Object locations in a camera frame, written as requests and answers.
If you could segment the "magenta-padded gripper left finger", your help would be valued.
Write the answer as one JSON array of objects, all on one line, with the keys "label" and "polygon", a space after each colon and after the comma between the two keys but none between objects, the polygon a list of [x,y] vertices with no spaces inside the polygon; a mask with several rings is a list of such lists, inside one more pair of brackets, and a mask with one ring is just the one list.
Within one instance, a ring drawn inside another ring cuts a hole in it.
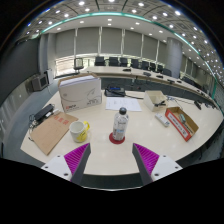
[{"label": "magenta-padded gripper left finger", "polygon": [[84,144],[66,155],[56,155],[42,166],[42,169],[77,185],[81,184],[89,155],[90,144]]}]

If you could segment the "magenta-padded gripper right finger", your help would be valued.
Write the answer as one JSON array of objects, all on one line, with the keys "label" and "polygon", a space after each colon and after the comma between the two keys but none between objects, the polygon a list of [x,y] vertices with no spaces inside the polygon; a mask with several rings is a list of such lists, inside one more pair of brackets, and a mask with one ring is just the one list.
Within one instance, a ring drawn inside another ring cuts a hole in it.
[{"label": "magenta-padded gripper right finger", "polygon": [[167,155],[158,155],[137,143],[133,144],[135,157],[143,185],[147,185],[182,169]]}]

